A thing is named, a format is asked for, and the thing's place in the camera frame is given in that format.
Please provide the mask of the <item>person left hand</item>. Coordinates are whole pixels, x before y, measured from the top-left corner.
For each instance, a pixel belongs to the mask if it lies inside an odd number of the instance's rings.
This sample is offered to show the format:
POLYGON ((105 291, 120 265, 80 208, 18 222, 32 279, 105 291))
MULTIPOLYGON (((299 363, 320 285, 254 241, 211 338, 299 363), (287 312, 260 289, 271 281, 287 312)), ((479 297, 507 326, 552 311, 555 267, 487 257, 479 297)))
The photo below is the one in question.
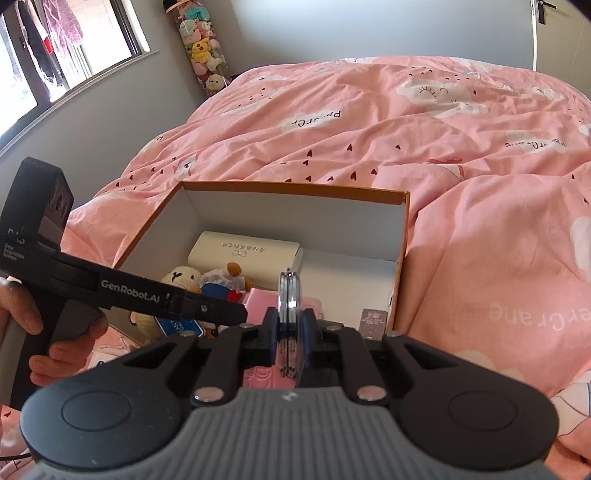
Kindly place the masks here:
MULTIPOLYGON (((30 293, 13 279, 1 278, 1 340, 7 325, 14 320, 27 333, 37 335, 43 324, 39 310, 30 293)), ((74 340, 53 343, 48 354, 32 356, 29 360, 30 380, 45 387, 62 378, 72 376, 85 365, 95 342, 108 329, 108 321, 101 314, 89 328, 74 340)))

